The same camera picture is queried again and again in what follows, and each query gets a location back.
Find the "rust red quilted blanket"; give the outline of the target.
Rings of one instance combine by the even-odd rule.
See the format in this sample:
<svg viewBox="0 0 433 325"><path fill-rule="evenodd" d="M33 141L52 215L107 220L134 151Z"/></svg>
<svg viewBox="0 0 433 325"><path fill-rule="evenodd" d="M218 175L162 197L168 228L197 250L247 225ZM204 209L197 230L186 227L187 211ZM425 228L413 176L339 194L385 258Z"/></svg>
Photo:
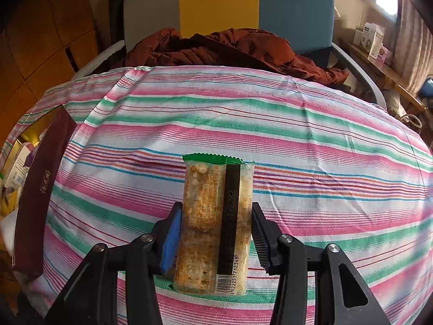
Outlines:
<svg viewBox="0 0 433 325"><path fill-rule="evenodd" d="M125 67L210 65L245 67L292 76L328 87L342 85L348 72L337 67L319 67L297 54L290 43L265 30L228 29L208 35L182 37L174 28L164 28L138 42L121 61Z"/></svg>

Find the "striped bed sheet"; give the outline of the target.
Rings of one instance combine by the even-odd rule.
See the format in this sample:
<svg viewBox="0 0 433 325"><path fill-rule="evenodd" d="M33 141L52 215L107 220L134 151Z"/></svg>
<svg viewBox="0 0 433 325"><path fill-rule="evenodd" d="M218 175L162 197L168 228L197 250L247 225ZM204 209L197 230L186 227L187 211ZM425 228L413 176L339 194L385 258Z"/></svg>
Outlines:
<svg viewBox="0 0 433 325"><path fill-rule="evenodd" d="M338 244L391 324L432 295L432 153L385 110L261 70L124 67L48 90L1 149L56 106L76 122L45 224L39 315L90 248L148 233L183 196L183 155L255 164L253 199L284 233Z"/></svg>

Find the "wooden desk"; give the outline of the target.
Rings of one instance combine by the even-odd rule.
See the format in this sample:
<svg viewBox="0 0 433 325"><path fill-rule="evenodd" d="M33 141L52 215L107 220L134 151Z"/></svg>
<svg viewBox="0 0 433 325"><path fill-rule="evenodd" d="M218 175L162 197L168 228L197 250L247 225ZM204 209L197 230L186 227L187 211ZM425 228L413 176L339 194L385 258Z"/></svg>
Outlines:
<svg viewBox="0 0 433 325"><path fill-rule="evenodd" d="M407 92L406 81L386 64L369 57L359 46L339 39L339 46L347 52L361 68L373 79L380 90L394 90L401 98L401 103L408 113L421 115L423 120L431 120L432 113L415 96Z"/></svg>

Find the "cracker pack green ends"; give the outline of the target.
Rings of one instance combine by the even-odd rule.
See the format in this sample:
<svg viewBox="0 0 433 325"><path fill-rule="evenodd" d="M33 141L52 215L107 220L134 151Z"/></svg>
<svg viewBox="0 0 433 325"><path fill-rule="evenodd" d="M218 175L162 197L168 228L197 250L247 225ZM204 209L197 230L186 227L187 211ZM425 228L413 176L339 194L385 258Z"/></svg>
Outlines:
<svg viewBox="0 0 433 325"><path fill-rule="evenodd" d="M252 232L255 165L207 153L183 156L186 176L173 288L243 296Z"/></svg>

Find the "maroon gold storage box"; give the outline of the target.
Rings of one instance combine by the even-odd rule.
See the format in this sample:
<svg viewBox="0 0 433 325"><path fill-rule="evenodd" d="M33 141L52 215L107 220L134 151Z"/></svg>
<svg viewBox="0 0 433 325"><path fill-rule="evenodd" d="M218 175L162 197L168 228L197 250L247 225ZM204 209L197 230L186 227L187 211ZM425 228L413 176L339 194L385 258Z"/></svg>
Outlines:
<svg viewBox="0 0 433 325"><path fill-rule="evenodd" d="M1 238L12 269L33 280L42 275L45 219L54 181L76 122L60 105L14 141L2 173L6 192Z"/></svg>

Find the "pink curtain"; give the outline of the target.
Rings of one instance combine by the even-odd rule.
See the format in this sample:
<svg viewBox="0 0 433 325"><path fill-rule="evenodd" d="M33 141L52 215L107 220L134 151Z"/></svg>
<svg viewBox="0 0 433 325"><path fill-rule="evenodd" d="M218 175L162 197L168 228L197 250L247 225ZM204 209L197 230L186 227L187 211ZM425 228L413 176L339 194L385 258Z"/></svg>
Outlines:
<svg viewBox="0 0 433 325"><path fill-rule="evenodd" d="M398 0L392 68L416 97L432 67L432 33L410 0Z"/></svg>

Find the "white carton on desk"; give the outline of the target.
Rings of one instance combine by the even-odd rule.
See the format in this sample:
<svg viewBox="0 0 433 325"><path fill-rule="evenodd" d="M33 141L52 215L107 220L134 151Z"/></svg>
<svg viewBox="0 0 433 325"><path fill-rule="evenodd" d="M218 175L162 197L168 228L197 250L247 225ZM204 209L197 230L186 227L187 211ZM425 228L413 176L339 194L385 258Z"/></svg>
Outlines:
<svg viewBox="0 0 433 325"><path fill-rule="evenodd" d="M353 44L359 46L369 57L377 59L383 45L384 30L377 24L365 22L363 30L355 30Z"/></svg>

